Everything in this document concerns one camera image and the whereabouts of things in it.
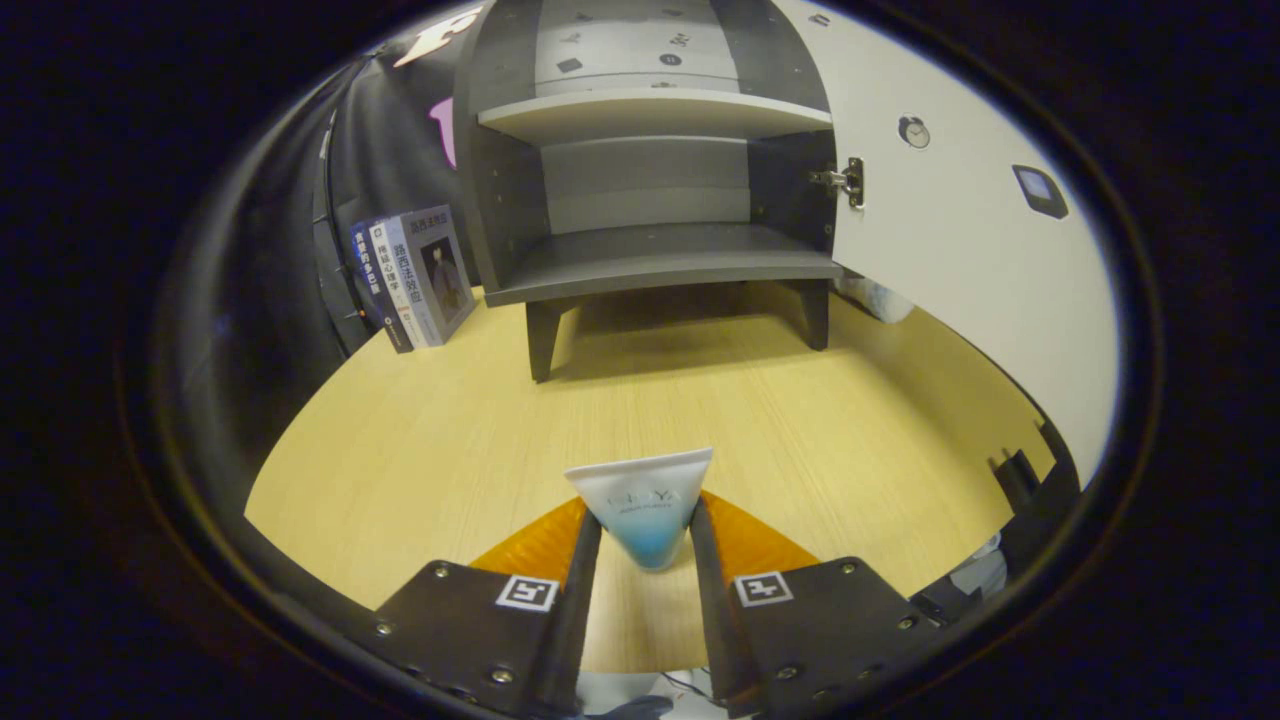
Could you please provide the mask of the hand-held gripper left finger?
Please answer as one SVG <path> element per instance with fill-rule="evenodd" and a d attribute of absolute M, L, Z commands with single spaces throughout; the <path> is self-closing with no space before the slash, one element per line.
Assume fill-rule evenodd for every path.
<path fill-rule="evenodd" d="M 602 533 L 573 498 L 472 562 L 430 561 L 376 610 L 376 656 L 494 714 L 576 716 Z"/>

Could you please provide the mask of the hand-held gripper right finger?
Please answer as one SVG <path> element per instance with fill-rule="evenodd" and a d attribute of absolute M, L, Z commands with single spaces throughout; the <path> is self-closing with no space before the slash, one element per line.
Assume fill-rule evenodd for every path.
<path fill-rule="evenodd" d="M 717 702 L 732 719 L 827 719 L 900 688 L 941 629 L 854 556 L 819 561 L 709 492 L 689 528 Z"/>

